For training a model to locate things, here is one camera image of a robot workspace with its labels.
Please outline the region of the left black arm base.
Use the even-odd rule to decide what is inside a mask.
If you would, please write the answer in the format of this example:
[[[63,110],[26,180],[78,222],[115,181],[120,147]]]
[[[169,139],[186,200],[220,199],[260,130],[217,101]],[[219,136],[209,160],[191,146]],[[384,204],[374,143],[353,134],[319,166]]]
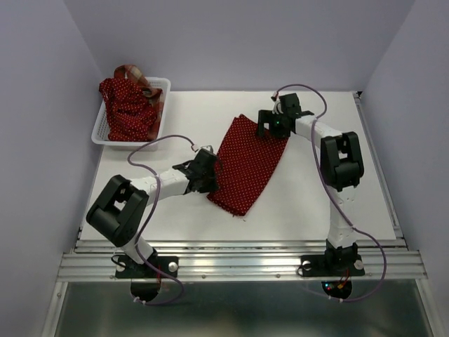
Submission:
[[[177,256],[151,256],[148,262],[159,271],[154,271],[147,264],[137,264],[124,254],[115,254],[111,257],[115,264],[115,277],[117,279],[160,279],[164,278],[160,272],[171,277],[177,277],[179,258]]]

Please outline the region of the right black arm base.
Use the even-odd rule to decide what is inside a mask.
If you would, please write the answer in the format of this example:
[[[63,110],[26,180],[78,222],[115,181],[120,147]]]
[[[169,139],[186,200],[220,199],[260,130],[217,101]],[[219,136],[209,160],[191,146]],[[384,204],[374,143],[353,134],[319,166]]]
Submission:
[[[362,277],[366,274],[360,255],[355,258],[329,260],[324,255],[303,255],[297,274],[301,277],[324,277],[327,279],[346,276]]]

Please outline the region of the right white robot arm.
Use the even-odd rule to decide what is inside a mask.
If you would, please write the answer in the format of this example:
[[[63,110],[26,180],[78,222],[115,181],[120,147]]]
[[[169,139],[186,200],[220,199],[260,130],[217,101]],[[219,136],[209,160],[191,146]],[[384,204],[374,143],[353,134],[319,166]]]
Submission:
[[[342,132],[312,112],[302,109],[295,93],[272,96],[271,110],[260,110],[257,135],[287,139],[291,134],[310,141],[319,178],[330,200],[330,227],[322,254],[301,256],[298,273],[302,277],[363,275],[354,226],[349,215],[354,208],[355,189],[364,174],[361,146],[357,133]]]

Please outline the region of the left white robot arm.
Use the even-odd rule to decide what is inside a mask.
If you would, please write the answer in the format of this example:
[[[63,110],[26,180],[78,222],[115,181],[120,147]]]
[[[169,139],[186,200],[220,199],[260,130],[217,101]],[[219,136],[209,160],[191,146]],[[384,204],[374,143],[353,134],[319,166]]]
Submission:
[[[193,159],[176,164],[162,173],[127,179],[109,179],[86,214],[86,222],[131,259],[140,276],[150,276],[156,267],[156,250],[142,238],[148,220],[142,221],[147,207],[152,217],[159,201],[189,193],[211,193],[219,189],[217,176],[223,170],[221,159],[201,148]]]

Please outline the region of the red plaid skirt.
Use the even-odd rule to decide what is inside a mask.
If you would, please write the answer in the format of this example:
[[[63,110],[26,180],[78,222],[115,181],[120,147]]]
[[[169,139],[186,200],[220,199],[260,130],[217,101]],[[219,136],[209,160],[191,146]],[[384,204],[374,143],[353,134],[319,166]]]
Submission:
[[[163,90],[152,86],[136,65],[121,65],[114,70],[114,78],[129,79],[137,85],[143,96],[155,106],[163,102]]]

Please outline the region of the red polka dot skirt pile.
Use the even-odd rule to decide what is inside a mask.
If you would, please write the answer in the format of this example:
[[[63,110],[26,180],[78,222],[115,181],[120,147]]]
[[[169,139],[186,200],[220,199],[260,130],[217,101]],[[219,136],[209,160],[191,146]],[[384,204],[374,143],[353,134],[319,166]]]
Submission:
[[[99,92],[105,103],[110,141],[148,142],[157,138],[162,89],[139,86],[126,78],[108,78],[100,83]]]

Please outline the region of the white plastic basket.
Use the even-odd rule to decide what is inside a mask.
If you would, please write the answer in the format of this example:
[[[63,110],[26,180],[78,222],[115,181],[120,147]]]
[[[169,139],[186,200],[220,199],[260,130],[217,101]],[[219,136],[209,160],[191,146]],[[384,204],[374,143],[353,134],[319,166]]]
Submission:
[[[149,84],[155,88],[160,88],[162,90],[161,102],[163,103],[163,109],[161,112],[161,122],[159,129],[157,131],[157,138],[163,135],[164,124],[166,116],[168,115],[168,106],[170,102],[170,90],[171,82],[167,78],[162,77],[146,77]],[[107,113],[105,102],[101,102],[100,109],[98,111],[98,116],[95,120],[93,131],[91,134],[91,140],[97,145],[103,145],[110,147],[114,150],[132,151],[136,150],[140,146],[143,146],[145,142],[122,142],[122,141],[111,141],[109,139],[109,124],[107,122]]]

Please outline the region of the aluminium rail frame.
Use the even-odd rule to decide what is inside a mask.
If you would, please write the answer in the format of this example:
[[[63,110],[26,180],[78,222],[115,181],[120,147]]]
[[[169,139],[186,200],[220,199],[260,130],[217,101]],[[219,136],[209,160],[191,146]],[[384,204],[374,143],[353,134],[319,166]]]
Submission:
[[[159,203],[145,239],[178,257],[179,284],[164,281],[170,305],[143,306],[119,279],[116,249],[83,224],[58,270],[44,336],[443,336],[418,251],[408,248],[352,92],[301,92],[324,123],[358,133],[365,173],[347,212],[366,273],[353,277],[348,303],[328,298],[321,279],[298,273],[321,255],[329,201],[310,144],[292,137],[266,190],[244,217],[199,194]]]

